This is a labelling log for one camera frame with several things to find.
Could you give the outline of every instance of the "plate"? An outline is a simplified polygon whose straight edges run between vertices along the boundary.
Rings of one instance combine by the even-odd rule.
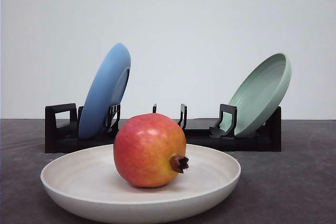
[[[291,78],[291,64],[284,54],[263,61],[240,85],[229,105],[237,107],[235,136],[253,137],[284,98]],[[231,115],[225,114],[220,128],[227,131]]]
[[[240,164],[223,152],[187,145],[189,169],[159,188],[137,188],[117,172],[113,145],[62,156],[41,172],[48,195],[63,209],[106,223],[163,223],[204,212],[235,188]]]
[[[103,129],[108,109],[120,104],[131,68],[130,53],[122,43],[106,55],[92,82],[79,122],[80,138],[90,138]]]

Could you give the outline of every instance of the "mint green plate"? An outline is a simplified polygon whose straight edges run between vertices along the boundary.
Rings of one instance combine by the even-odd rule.
[[[229,105],[237,107],[236,137],[253,137],[274,113],[285,96],[291,78],[291,64],[283,54],[263,61],[240,85]],[[227,131],[231,115],[225,113],[221,129]]]

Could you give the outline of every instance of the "black dish rack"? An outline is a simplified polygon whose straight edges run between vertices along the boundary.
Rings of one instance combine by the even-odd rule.
[[[75,103],[45,107],[45,153],[71,153],[85,148],[113,144],[121,122],[120,108],[120,104],[109,107],[107,117],[102,124],[103,130],[101,133],[93,138],[80,139],[78,127],[83,106],[78,108],[78,116]],[[156,113],[156,109],[157,106],[155,104],[152,112]],[[70,112],[70,122],[57,127],[56,114],[67,111]],[[232,115],[231,126],[227,131],[219,128],[224,113]],[[188,120],[187,106],[181,104],[180,119],[177,123],[184,131],[189,144],[206,146],[224,152],[281,152],[281,107],[276,108],[272,116],[251,138],[235,137],[234,130],[237,125],[237,113],[237,107],[220,104],[219,118],[214,125],[207,125],[203,129],[191,129],[188,127],[189,122],[197,119]]]

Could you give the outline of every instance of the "gray table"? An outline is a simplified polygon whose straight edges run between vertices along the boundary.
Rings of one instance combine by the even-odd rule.
[[[282,152],[228,154],[242,167],[233,193],[172,223],[336,223],[336,120],[284,120]],[[62,155],[44,154],[44,120],[1,120],[1,223],[97,223],[44,191],[40,172]]]

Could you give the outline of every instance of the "white backdrop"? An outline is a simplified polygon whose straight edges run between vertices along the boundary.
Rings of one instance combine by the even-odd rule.
[[[83,105],[110,48],[132,58],[122,118],[217,117],[264,59],[292,63],[284,119],[336,119],[336,0],[1,0],[1,117]]]

